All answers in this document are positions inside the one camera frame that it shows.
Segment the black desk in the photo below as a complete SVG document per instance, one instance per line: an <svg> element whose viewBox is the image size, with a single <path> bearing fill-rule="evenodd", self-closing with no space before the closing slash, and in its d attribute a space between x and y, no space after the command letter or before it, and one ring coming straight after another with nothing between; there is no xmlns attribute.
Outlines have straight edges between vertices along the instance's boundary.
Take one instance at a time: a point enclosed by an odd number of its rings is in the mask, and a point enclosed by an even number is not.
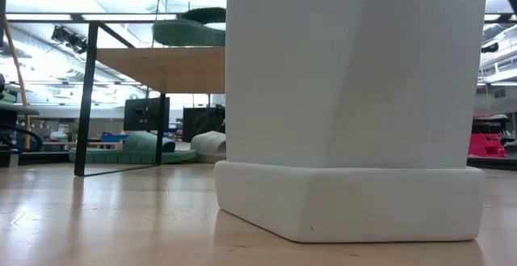
<svg viewBox="0 0 517 266"><path fill-rule="evenodd" d="M34 108L17 106L12 103L0 103L0 112L14 112L17 115L38 116L40 112Z"/></svg>

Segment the red stool with black seat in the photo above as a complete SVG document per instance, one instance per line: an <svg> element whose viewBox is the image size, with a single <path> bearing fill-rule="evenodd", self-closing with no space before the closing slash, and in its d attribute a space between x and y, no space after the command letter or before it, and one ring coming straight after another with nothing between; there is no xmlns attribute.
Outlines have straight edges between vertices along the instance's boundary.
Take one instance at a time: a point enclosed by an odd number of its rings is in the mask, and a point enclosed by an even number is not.
<svg viewBox="0 0 517 266"><path fill-rule="evenodd" d="M475 115L473 117L468 156L505 158L507 151L506 115Z"/></svg>

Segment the wooden shelf with black legs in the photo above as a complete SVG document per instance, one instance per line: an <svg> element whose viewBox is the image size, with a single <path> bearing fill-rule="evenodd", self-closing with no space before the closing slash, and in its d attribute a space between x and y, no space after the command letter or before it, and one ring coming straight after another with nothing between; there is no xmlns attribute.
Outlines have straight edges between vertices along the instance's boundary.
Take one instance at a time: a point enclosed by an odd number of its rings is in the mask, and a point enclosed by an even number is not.
<svg viewBox="0 0 517 266"><path fill-rule="evenodd" d="M168 93L223 93L225 91L225 50L205 49L137 49L105 23L93 20L88 23L86 67L82 102L80 106L78 143L74 160L74 175L87 177L86 153L90 127L90 110L98 52L98 34L102 29L125 49L104 49L103 60L118 63L119 68L139 78L145 85L160 93L158 136L155 145L154 167L162 165L162 140L165 129L164 115Z"/></svg>

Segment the black ceiling spotlight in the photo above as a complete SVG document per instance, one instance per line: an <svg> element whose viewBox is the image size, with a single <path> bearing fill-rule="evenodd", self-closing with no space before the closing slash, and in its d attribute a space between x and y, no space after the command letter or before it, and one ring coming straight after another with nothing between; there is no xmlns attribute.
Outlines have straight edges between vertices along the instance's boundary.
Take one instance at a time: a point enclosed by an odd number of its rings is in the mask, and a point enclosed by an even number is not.
<svg viewBox="0 0 517 266"><path fill-rule="evenodd" d="M61 26L55 26L53 29L53 33L51 35L51 39L56 41L59 44L63 44L69 41L70 33Z"/></svg>
<svg viewBox="0 0 517 266"><path fill-rule="evenodd" d="M71 35L66 46L71 48L74 53L82 54L87 50L87 38L78 35Z"/></svg>

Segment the black background monitor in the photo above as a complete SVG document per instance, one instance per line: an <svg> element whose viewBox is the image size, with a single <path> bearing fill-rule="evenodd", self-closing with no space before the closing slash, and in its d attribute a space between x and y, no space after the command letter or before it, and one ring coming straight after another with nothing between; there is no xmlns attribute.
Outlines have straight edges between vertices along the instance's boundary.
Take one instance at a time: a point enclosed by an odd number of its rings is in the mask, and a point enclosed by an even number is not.
<svg viewBox="0 0 517 266"><path fill-rule="evenodd" d="M124 105L124 131L158 130L159 117L163 117L163 129L168 129L170 99L165 99L165 111L161 114L161 100L127 99Z"/></svg>
<svg viewBox="0 0 517 266"><path fill-rule="evenodd" d="M218 104L210 108L183 109L183 140L191 139L201 133L216 131L225 133L225 107Z"/></svg>

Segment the teal rubber slide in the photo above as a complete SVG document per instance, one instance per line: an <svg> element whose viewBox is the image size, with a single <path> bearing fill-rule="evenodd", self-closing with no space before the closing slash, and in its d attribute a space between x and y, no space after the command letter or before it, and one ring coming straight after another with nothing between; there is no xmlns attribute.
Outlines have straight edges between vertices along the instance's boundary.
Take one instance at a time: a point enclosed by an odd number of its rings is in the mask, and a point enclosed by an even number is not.
<svg viewBox="0 0 517 266"><path fill-rule="evenodd" d="M108 164L155 164L157 136L147 132L132 133L120 150L88 148L86 163ZM194 160L195 150L176 150L176 143L162 140L162 164L182 163Z"/></svg>
<svg viewBox="0 0 517 266"><path fill-rule="evenodd" d="M210 23L225 23L223 7L196 8L172 20L161 20L152 27L153 38L166 46L224 47L225 31L209 27Z"/></svg>

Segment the tan background desk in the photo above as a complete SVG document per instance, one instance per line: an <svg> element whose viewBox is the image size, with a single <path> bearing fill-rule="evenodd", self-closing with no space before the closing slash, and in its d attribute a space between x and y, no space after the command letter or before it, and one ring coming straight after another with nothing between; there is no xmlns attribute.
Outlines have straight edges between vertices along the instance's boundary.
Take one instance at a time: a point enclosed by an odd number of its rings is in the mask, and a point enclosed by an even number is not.
<svg viewBox="0 0 517 266"><path fill-rule="evenodd" d="M42 151L68 151L77 146L75 141L58 142L58 141L44 141ZM105 142L105 141L91 141L87 143L87 147L108 149L108 150L121 150L124 146L122 141L118 142Z"/></svg>

